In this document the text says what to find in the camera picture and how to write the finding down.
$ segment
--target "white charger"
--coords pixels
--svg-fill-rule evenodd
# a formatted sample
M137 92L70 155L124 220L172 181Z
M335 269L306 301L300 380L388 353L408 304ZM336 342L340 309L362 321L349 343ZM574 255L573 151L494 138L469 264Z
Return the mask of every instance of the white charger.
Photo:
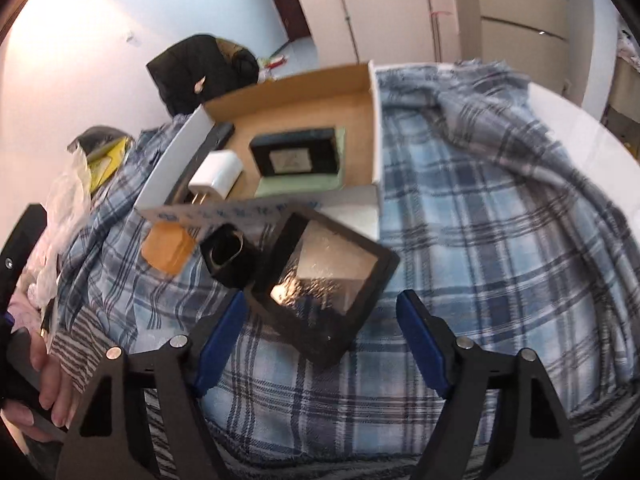
M219 150L207 155L198 171L189 181L189 190L194 195L209 195L215 200L224 200L244 170L242 161L232 150Z

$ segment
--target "striped fabric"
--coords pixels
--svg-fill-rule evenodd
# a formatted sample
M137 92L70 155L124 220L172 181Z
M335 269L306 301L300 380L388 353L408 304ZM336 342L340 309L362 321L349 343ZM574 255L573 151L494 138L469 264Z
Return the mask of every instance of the striped fabric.
M456 334L538 352L594 478L640 410L640 253L625 219L549 138L527 79L505 65L401 68L378 83L381 242L399 268L329 370L250 318L202 401L226 462L240 478L407 477L442 408L395 320L396 296L413 288ZM188 332L225 293L197 254L172 280L140 257L149 225L132 205L184 120L141 136L64 260L54 351L80 387L111 344L130 351L158 331ZM152 392L148 401L162 471L175 475ZM469 478L494 412L488 396Z

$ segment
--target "striped cloth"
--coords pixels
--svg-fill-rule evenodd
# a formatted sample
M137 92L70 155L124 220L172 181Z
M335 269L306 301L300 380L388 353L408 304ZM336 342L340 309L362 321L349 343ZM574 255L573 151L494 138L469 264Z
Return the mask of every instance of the striped cloth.
M456 334L538 352L594 478L640 410L640 253L624 217L546 134L527 106L528 80L505 65L401 68L378 83L381 242L401 263L329 370L250 318L201 403L226 462L240 478L409 476L442 408L395 320L396 296L412 288ZM197 253L172 280L140 256L150 227L132 206L185 120L142 134L64 259L53 349L80 388L112 344L130 351L149 334L188 332L225 293ZM175 476L148 402L162 471ZM494 413L488 395L468 478Z

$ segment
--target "human hand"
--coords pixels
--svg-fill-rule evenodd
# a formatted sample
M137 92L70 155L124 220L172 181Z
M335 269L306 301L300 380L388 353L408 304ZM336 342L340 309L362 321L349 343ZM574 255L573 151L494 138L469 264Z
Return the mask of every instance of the human hand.
M60 360L47 354L44 339L37 333L31 333L31 366L40 372L40 405L51 410L51 420L59 428L71 424L76 414L80 393L73 381L60 365ZM53 437L34 427L33 413L16 400L6 400L2 414L21 432L38 442L50 442Z

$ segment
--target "white label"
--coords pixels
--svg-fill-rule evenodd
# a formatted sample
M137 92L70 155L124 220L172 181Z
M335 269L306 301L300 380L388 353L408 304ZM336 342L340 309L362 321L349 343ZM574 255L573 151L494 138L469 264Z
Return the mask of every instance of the white label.
M269 158L276 174L310 173L313 169L309 150L306 148L276 150L269 154Z

